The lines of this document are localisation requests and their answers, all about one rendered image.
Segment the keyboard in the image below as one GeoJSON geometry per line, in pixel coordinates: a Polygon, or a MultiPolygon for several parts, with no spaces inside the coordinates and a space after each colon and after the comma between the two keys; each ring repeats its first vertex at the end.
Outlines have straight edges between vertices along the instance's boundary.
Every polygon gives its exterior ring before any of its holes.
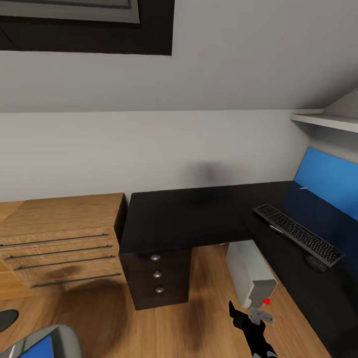
{"type": "Polygon", "coordinates": [[[330,268],[346,255],[268,204],[252,210],[330,268]]]}

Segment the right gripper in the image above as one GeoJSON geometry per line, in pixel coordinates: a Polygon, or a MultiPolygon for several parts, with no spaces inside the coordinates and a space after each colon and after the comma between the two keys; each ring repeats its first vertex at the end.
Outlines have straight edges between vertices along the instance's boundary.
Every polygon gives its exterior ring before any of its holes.
{"type": "Polygon", "coordinates": [[[234,318],[233,324],[235,327],[244,331],[247,342],[249,343],[249,337],[252,334],[258,333],[264,338],[265,323],[261,320],[260,325],[252,323],[248,314],[235,310],[232,302],[229,302],[229,314],[231,318],[234,318]]]}

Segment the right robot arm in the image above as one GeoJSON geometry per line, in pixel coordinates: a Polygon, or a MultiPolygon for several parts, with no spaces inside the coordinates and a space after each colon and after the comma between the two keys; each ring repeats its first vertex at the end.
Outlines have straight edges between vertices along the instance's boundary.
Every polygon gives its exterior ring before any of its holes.
{"type": "Polygon", "coordinates": [[[234,318],[234,326],[244,331],[253,358],[278,358],[271,345],[266,343],[264,338],[266,325],[262,321],[274,324],[274,316],[255,307],[251,307],[250,312],[252,315],[237,311],[232,302],[229,302],[230,317],[234,318]]]}

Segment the folder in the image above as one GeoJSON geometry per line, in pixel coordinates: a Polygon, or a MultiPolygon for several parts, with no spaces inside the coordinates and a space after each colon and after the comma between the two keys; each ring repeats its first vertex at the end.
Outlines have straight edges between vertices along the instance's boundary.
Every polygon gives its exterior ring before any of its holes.
{"type": "Polygon", "coordinates": [[[26,352],[22,358],[55,358],[52,337],[48,336],[42,342],[26,352]]]}

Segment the swivel chair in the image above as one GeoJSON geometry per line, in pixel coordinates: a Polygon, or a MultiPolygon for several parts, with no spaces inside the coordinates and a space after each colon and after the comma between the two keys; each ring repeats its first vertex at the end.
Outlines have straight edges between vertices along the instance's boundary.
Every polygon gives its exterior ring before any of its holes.
{"type": "MultiPolygon", "coordinates": [[[[18,317],[19,311],[16,309],[0,311],[0,333],[9,328],[18,317]]],[[[0,352],[0,358],[9,358],[13,348],[14,353],[12,358],[22,358],[26,352],[48,336],[52,337],[55,358],[84,358],[77,330],[66,323],[49,325],[29,334],[4,352],[0,352]]]]}

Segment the mouse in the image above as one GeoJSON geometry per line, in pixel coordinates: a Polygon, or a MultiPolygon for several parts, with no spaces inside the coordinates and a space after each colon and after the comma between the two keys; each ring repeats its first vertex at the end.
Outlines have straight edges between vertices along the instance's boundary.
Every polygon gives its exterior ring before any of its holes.
{"type": "Polygon", "coordinates": [[[306,255],[305,260],[309,266],[317,271],[325,271],[326,266],[316,256],[306,255]]]}

